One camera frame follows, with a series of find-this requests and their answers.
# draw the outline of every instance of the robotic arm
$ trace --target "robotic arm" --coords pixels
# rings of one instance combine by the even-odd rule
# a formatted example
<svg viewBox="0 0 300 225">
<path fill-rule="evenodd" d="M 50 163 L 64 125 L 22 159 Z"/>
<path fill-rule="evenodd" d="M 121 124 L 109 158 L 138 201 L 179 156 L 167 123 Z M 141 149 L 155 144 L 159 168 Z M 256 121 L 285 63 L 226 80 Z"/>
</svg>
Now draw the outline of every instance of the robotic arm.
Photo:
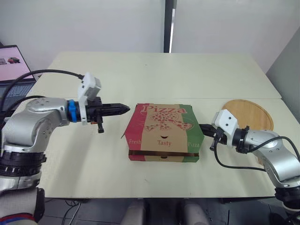
<svg viewBox="0 0 300 225">
<path fill-rule="evenodd" d="M 214 137 L 211 150 L 217 143 L 236 147 L 239 153 L 250 153 L 258 157 L 275 188 L 275 197 L 281 200 L 289 212 L 300 210 L 300 162 L 284 145 L 287 139 L 299 154 L 294 144 L 285 137 L 269 130 L 238 128 L 237 119 L 228 111 L 216 113 L 212 125 L 201 124 L 203 133 Z"/>
<path fill-rule="evenodd" d="M 42 202 L 41 208 L 44 207 L 44 191 L 35 187 L 40 181 L 41 165 L 46 161 L 44 151 L 56 127 L 67 126 L 70 122 L 81 121 L 83 125 L 90 122 L 97 124 L 98 132 L 103 133 L 103 116 L 129 111 L 129 107 L 123 104 L 102 104 L 101 98 L 96 97 L 100 89 L 100 81 L 87 73 L 78 88 L 78 102 L 38 98 L 30 101 L 24 111 L 8 119 L 2 129 L 0 152 L 0 223 L 4 216 L 27 212 L 20 207 L 20 193 L 36 199 L 28 201 L 29 197 L 26 198 L 25 206 L 31 209 L 30 214 L 36 214 L 32 212 L 36 203 Z"/>
</svg>

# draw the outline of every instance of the black cable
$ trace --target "black cable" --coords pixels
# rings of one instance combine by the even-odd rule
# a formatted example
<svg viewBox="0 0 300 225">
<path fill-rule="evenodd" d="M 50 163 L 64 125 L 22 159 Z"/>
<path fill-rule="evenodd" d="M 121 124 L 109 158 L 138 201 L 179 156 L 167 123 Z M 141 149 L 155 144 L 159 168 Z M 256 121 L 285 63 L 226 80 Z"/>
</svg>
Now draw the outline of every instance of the black cable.
<svg viewBox="0 0 300 225">
<path fill-rule="evenodd" d="M 278 137 L 271 138 L 271 139 L 267 140 L 266 142 L 264 142 L 264 143 L 256 146 L 255 148 L 249 150 L 248 152 L 253 152 L 255 150 L 258 150 L 262 146 L 264 146 L 264 145 L 266 145 L 266 144 L 268 144 L 268 143 L 270 143 L 272 141 L 278 140 L 278 139 L 285 139 L 285 140 L 287 140 L 291 144 L 292 148 L 294 149 L 294 151 L 295 151 L 295 153 L 297 155 L 298 160 L 300 161 L 300 155 L 299 155 L 299 152 L 298 152 L 295 144 L 291 141 L 291 139 L 289 139 L 288 137 L 284 137 L 284 136 L 278 136 Z"/>
<path fill-rule="evenodd" d="M 300 211 L 299 212 L 295 212 L 294 214 L 290 215 L 289 217 L 287 217 L 283 224 L 285 225 L 286 223 L 288 223 L 290 220 L 295 219 L 297 216 L 300 215 Z"/>
<path fill-rule="evenodd" d="M 65 213 L 65 215 L 64 215 L 64 217 L 63 217 L 63 219 L 62 219 L 61 225 L 64 225 L 68 212 L 70 212 L 70 210 L 73 209 L 73 208 L 74 208 L 75 206 L 77 206 L 78 204 L 79 204 L 79 203 L 77 203 L 77 204 L 71 206 L 71 207 L 66 211 L 66 213 Z"/>
<path fill-rule="evenodd" d="M 69 204 L 69 203 L 65 200 L 65 203 L 66 203 L 68 206 L 75 206 L 75 205 L 76 205 L 75 201 L 71 201 L 72 204 Z"/>
<path fill-rule="evenodd" d="M 4 119 L 5 117 L 7 117 L 8 113 L 9 113 L 11 110 L 13 110 L 13 108 L 14 108 L 16 105 L 18 105 L 19 103 L 21 103 L 21 102 L 23 102 L 23 101 L 25 101 L 25 100 L 32 99 L 32 98 L 44 98 L 44 96 L 41 96 L 41 95 L 33 95 L 33 96 L 28 96 L 28 97 L 24 97 L 24 98 L 19 99 L 18 101 L 16 101 L 15 103 L 13 103 L 13 104 L 5 111 L 5 113 L 3 114 L 3 119 Z"/>
<path fill-rule="evenodd" d="M 28 77 L 28 76 L 30 76 L 30 75 L 33 75 L 33 74 L 41 74 L 41 73 L 60 73 L 60 74 L 69 74 L 69 75 L 76 76 L 76 77 L 78 77 L 78 78 L 81 79 L 81 80 L 84 78 L 84 76 L 81 75 L 81 74 L 76 74 L 76 73 L 72 73 L 72 72 L 65 71 L 65 70 L 60 70 L 60 69 L 41 69 L 41 70 L 35 70 L 35 71 L 28 72 L 28 73 L 26 73 L 26 74 L 23 74 L 22 76 L 18 77 L 18 78 L 15 79 L 13 82 L 11 82 L 11 84 L 5 89 L 5 92 L 3 93 L 3 96 L 2 96 L 2 101 L 1 101 L 1 103 L 0 103 L 0 112 L 3 110 L 3 106 L 4 106 L 4 102 L 5 102 L 6 96 L 8 95 L 9 91 L 12 89 L 12 87 L 13 87 L 17 82 L 19 82 L 19 81 L 22 80 L 23 78 Z"/>
<path fill-rule="evenodd" d="M 54 198 L 49 199 L 49 200 L 45 201 L 45 203 L 51 202 L 51 201 L 53 201 L 53 200 L 54 200 Z"/>
<path fill-rule="evenodd" d="M 262 168 L 258 168 L 258 167 L 250 167 L 250 166 L 231 166 L 231 165 L 224 165 L 223 163 L 220 162 L 219 158 L 218 158 L 218 154 L 217 154 L 217 144 L 218 144 L 218 140 L 215 139 L 214 141 L 214 153 L 215 153 L 215 158 L 217 160 L 217 162 L 226 168 L 231 168 L 231 169 L 249 169 L 249 170 L 259 170 L 259 171 L 264 171 L 266 172 L 264 169 Z"/>
</svg>

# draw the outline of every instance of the table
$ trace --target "table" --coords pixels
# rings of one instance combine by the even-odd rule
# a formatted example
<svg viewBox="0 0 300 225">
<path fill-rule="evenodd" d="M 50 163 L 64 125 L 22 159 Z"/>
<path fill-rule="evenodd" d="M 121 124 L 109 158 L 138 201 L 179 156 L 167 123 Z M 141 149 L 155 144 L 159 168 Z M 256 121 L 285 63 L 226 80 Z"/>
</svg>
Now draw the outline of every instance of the table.
<svg viewBox="0 0 300 225">
<path fill-rule="evenodd" d="M 179 66 L 182 64 L 181 60 L 184 61 L 183 67 L 188 69 L 184 75 L 178 72 L 181 69 Z M 195 63 L 193 67 L 186 67 L 190 63 L 189 60 Z M 226 65 L 224 60 L 232 63 L 232 66 L 224 70 L 226 73 L 221 73 Z M 218 69 L 217 65 L 207 66 L 214 64 L 213 62 L 219 62 L 223 68 Z M 245 55 L 63 52 L 57 56 L 50 68 L 81 73 L 87 70 L 92 72 L 102 81 L 103 89 L 99 95 L 104 103 L 121 102 L 131 109 L 134 109 L 136 103 L 147 102 L 190 104 L 199 123 L 211 123 L 215 112 L 227 101 L 233 98 L 246 98 L 268 111 L 273 118 L 275 132 L 290 137 L 295 145 L 300 147 L 299 123 L 267 77 Z M 162 76 L 160 80 L 166 85 L 165 88 L 162 83 L 154 85 L 157 79 L 150 79 L 152 74 L 156 78 L 159 78 L 158 74 Z M 176 79 L 167 82 L 168 79 L 164 75 Z M 238 75 L 240 75 L 238 81 L 231 80 Z M 180 77 L 193 77 L 194 80 L 183 82 L 179 80 Z M 214 83 L 213 80 L 218 77 L 222 82 Z M 43 75 L 31 94 L 76 100 L 78 85 L 79 80 L 69 76 Z M 209 137 L 205 137 L 203 141 L 200 149 L 201 159 L 197 163 L 129 161 L 126 139 L 121 139 L 121 136 L 132 113 L 133 110 L 121 116 L 105 117 L 104 134 L 97 133 L 96 125 L 82 126 L 81 123 L 57 128 L 45 152 L 48 160 L 42 166 L 43 175 L 39 186 L 45 189 L 46 197 L 274 195 L 274 186 L 266 173 L 227 169 L 217 164 L 213 152 L 209 150 L 212 143 L 212 138 Z M 227 165 L 259 166 L 253 154 L 239 154 L 235 149 L 221 144 L 218 145 L 218 154 L 220 160 Z"/>
</svg>

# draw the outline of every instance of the pizza box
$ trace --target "pizza box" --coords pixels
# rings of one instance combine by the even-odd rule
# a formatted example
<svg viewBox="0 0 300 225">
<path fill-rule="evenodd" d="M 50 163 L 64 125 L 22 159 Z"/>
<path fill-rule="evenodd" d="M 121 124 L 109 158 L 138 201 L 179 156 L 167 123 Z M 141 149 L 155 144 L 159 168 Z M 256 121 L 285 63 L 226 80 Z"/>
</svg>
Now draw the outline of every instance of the pizza box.
<svg viewBox="0 0 300 225">
<path fill-rule="evenodd" d="M 190 105 L 137 104 L 124 135 L 133 161 L 196 162 L 204 139 Z"/>
</svg>

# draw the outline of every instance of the wooden pizza board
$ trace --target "wooden pizza board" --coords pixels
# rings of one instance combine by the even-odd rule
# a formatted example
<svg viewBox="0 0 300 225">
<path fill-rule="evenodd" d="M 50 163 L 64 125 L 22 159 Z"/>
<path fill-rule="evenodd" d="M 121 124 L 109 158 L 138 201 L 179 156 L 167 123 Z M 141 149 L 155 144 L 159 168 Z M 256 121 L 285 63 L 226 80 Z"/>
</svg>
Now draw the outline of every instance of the wooden pizza board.
<svg viewBox="0 0 300 225">
<path fill-rule="evenodd" d="M 227 102 L 222 109 L 227 109 L 238 120 L 239 127 L 247 125 L 253 130 L 273 130 L 271 116 L 261 106 L 254 102 L 236 99 Z"/>
</svg>

